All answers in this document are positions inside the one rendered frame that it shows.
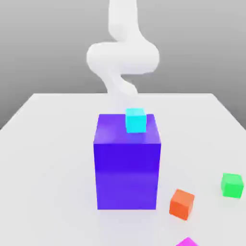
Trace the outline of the small cyan cube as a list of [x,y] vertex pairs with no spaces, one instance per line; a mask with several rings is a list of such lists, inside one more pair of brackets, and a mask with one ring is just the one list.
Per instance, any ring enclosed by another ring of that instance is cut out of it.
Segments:
[[147,115],[143,108],[127,108],[125,111],[125,126],[127,133],[145,133]]

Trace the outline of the small orange cube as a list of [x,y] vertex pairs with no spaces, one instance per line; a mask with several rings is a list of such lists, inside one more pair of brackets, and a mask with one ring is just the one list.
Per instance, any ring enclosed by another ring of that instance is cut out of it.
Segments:
[[186,221],[193,208],[194,199],[193,194],[177,189],[171,198],[169,213]]

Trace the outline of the small green cube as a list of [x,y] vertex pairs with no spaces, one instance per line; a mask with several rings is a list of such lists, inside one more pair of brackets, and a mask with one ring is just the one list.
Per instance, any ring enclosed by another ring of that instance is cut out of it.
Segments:
[[241,198],[244,189],[242,176],[233,173],[223,173],[221,190],[224,197]]

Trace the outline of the small magenta cube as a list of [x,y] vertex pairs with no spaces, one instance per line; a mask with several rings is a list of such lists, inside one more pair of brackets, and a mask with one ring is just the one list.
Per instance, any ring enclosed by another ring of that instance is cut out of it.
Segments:
[[176,246],[198,246],[198,244],[193,241],[190,237],[185,238],[179,242]]

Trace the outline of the large purple box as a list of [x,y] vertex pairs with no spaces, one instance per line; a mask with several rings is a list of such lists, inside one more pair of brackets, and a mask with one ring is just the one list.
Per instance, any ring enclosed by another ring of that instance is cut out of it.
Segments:
[[144,133],[127,133],[125,115],[100,114],[94,137],[98,209],[155,209],[161,140],[155,117]]

